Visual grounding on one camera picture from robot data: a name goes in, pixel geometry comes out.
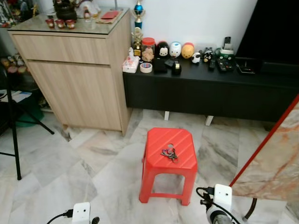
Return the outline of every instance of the red cup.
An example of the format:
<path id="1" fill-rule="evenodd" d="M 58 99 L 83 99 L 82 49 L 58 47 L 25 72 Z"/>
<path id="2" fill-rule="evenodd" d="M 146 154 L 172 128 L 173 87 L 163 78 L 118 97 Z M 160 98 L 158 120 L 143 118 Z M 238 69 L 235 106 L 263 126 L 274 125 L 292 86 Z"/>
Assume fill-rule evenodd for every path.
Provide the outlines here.
<path id="1" fill-rule="evenodd" d="M 48 24 L 48 27 L 50 27 L 50 28 L 54 28 L 55 27 L 54 19 L 47 19 L 45 21 Z"/>
<path id="2" fill-rule="evenodd" d="M 66 22 L 66 25 L 69 29 L 74 29 L 75 28 L 75 20 L 67 20 L 65 22 Z"/>
<path id="3" fill-rule="evenodd" d="M 64 28 L 64 20 L 55 20 L 57 26 L 59 29 L 63 29 Z"/>

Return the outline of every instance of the black tripod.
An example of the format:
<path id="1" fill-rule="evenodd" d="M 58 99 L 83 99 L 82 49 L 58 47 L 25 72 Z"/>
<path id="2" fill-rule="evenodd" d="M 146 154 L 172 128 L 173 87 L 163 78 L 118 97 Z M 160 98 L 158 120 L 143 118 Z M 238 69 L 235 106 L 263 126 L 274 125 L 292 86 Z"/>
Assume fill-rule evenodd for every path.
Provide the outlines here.
<path id="1" fill-rule="evenodd" d="M 9 110 L 9 126 L 12 128 L 13 131 L 13 141 L 14 141 L 14 154 L 10 154 L 10 153 L 3 153 L 0 152 L 0 154 L 2 155 L 8 155 L 8 156 L 14 156 L 15 157 L 15 164 L 16 164 L 16 168 L 17 168 L 17 179 L 21 180 L 21 169 L 20 169 L 20 159 L 19 159 L 19 149 L 18 149 L 18 140 L 17 140 L 17 130 L 15 127 L 15 114 L 14 114 L 14 108 L 17 108 L 19 110 L 21 110 L 23 113 L 26 113 L 28 116 L 30 116 L 34 122 L 32 121 L 24 121 L 24 120 L 17 120 L 19 122 L 23 122 L 23 123 L 31 123 L 31 124 L 39 124 L 41 125 L 44 129 L 46 129 L 48 132 L 50 132 L 51 134 L 54 134 L 54 132 L 52 130 L 50 130 L 45 124 L 43 124 L 42 122 L 40 122 L 35 116 L 33 116 L 27 109 L 25 109 L 24 107 L 22 107 L 21 105 L 17 104 L 11 95 L 11 88 L 10 88 L 10 83 L 7 77 L 7 73 L 5 71 L 5 69 L 0 65 L 0 84 L 2 83 L 1 80 L 3 80 L 4 86 L 7 90 L 7 99 L 8 99 L 8 110 Z"/>

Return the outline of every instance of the wooden cabinet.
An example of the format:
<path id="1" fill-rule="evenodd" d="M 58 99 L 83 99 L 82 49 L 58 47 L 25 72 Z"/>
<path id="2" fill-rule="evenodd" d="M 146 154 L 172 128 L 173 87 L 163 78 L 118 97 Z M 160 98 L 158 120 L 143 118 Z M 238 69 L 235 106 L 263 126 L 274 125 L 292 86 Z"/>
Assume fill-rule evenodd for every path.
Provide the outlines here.
<path id="1" fill-rule="evenodd" d="M 130 47 L 128 10 L 106 35 L 16 29 L 9 33 L 63 125 L 125 133 L 130 110 L 121 64 Z"/>

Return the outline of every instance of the stool top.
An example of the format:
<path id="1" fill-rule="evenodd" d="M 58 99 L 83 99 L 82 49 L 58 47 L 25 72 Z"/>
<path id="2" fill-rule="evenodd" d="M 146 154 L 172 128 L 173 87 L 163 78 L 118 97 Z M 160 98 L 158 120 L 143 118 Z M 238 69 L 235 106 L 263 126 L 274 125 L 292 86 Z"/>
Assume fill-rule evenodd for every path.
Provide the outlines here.
<path id="1" fill-rule="evenodd" d="M 163 149 L 173 145 L 178 160 L 172 162 L 161 155 Z M 153 167 L 197 169 L 197 159 L 192 135 L 181 128 L 154 127 L 148 131 L 146 142 L 146 162 Z"/>

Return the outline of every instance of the red plastic stool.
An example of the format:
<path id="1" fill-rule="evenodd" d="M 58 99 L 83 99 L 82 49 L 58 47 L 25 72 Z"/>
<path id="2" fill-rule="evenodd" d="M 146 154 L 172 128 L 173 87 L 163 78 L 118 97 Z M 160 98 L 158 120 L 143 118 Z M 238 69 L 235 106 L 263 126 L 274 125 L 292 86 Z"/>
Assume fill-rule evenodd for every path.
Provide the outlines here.
<path id="1" fill-rule="evenodd" d="M 161 155 L 162 149 L 172 144 L 178 162 L 174 163 Z M 148 132 L 143 156 L 142 183 L 139 200 L 147 203 L 150 197 L 170 197 L 181 199 L 182 205 L 188 205 L 197 173 L 197 160 L 192 135 L 185 129 L 158 128 Z M 183 194 L 152 193 L 157 174 L 178 174 L 185 177 Z"/>

